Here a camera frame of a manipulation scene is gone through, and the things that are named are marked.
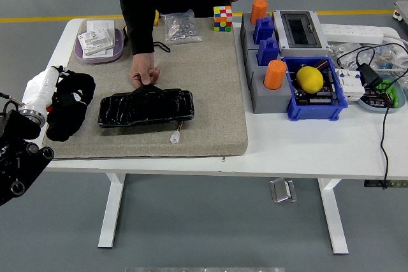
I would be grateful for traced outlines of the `person's right hand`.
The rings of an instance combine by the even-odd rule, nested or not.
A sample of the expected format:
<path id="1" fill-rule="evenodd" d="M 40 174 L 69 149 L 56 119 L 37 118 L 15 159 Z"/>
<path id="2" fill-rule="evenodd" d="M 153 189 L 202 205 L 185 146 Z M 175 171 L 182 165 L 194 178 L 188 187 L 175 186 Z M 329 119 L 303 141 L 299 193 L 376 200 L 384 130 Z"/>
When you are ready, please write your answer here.
<path id="1" fill-rule="evenodd" d="M 143 53 L 133 56 L 129 78 L 136 89 L 143 85 L 155 84 L 159 75 L 160 70 L 155 67 L 154 53 Z"/>

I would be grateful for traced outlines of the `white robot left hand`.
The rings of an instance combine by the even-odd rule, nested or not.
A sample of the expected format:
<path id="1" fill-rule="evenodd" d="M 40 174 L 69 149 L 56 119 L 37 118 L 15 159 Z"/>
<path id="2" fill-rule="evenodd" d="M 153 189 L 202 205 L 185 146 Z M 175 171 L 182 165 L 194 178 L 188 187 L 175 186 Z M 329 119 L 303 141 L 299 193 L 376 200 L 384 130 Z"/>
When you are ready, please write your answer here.
<path id="1" fill-rule="evenodd" d="M 51 66 L 28 81 L 21 113 L 61 110 L 77 103 L 85 104 L 86 88 L 93 79 L 63 66 Z"/>

